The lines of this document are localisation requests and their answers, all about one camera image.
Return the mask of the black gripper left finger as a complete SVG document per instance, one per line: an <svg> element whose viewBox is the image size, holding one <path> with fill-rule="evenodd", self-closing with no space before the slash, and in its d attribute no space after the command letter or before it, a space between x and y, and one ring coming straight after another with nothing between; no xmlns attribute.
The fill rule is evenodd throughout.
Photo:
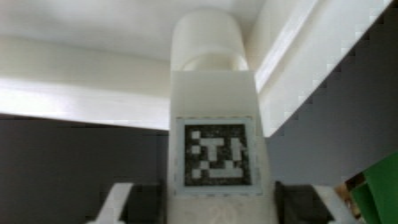
<svg viewBox="0 0 398 224"><path fill-rule="evenodd" d="M87 224L164 224L162 185L116 183L96 218Z"/></svg>

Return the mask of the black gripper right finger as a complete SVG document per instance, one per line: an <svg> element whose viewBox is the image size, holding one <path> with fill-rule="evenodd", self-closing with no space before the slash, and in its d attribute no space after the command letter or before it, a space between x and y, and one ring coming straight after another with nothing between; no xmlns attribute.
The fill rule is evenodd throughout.
<svg viewBox="0 0 398 224"><path fill-rule="evenodd" d="M276 182L279 224L361 224L359 209L345 186Z"/></svg>

